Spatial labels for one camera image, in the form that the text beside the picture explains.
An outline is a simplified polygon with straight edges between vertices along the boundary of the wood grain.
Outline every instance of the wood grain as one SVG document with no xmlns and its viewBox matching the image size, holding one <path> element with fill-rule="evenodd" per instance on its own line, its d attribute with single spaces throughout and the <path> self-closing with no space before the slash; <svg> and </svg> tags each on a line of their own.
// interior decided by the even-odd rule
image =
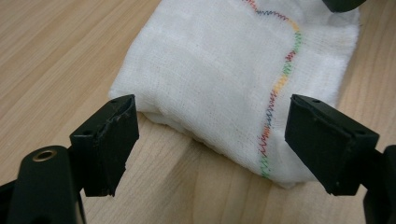
<svg viewBox="0 0 396 224">
<path fill-rule="evenodd" d="M 21 159 L 68 135 L 107 101 L 127 49 L 160 0 L 0 0 L 0 184 Z M 396 3 L 361 7 L 339 109 L 396 135 Z M 84 198 L 89 223 L 363 223 L 361 200 L 316 182 L 286 190 L 138 116 L 141 138 L 115 198 Z"/>
</svg>

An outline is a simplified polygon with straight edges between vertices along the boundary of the light wood tabletop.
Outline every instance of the light wood tabletop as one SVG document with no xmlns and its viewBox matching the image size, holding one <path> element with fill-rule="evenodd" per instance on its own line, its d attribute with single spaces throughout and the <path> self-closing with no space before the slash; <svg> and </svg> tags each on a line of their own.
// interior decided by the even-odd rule
<svg viewBox="0 0 396 224">
<path fill-rule="evenodd" d="M 126 51 L 160 0 L 0 0 L 0 185 L 40 147 L 107 102 Z M 396 143 L 396 1 L 361 6 L 361 35 L 338 108 Z M 140 139 L 116 196 L 83 197 L 88 223 L 364 223 L 360 188 L 282 189 L 138 114 Z"/>
</svg>

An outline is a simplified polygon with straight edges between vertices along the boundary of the folded cloth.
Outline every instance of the folded cloth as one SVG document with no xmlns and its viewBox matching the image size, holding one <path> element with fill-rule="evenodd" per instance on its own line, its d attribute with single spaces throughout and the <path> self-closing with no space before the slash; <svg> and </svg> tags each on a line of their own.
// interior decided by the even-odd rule
<svg viewBox="0 0 396 224">
<path fill-rule="evenodd" d="M 278 183 L 315 179 L 284 140 L 293 93 L 334 105 L 359 11 L 321 0 L 162 0 L 110 98 Z"/>
</svg>

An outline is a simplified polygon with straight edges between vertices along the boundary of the wooden surface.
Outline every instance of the wooden surface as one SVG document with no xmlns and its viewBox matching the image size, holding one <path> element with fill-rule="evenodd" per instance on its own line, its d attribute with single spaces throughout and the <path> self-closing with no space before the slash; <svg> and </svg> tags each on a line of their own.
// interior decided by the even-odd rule
<svg viewBox="0 0 396 224">
<path fill-rule="evenodd" d="M 0 0 L 0 184 L 21 159 L 107 101 L 127 49 L 159 0 Z M 361 7 L 339 109 L 396 143 L 396 2 Z M 141 138 L 115 198 L 84 198 L 89 223 L 364 223 L 361 199 L 319 183 L 280 189 L 139 114 Z"/>
</svg>

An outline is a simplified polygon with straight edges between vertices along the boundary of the white fabric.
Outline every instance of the white fabric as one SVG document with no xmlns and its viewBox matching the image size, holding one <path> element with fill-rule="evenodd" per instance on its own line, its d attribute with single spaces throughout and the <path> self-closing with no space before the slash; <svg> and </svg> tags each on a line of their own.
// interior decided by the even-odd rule
<svg viewBox="0 0 396 224">
<path fill-rule="evenodd" d="M 336 103 L 358 20 L 321 0 L 162 0 L 109 96 L 258 175 L 312 180 L 284 141 L 290 97 Z"/>
</svg>

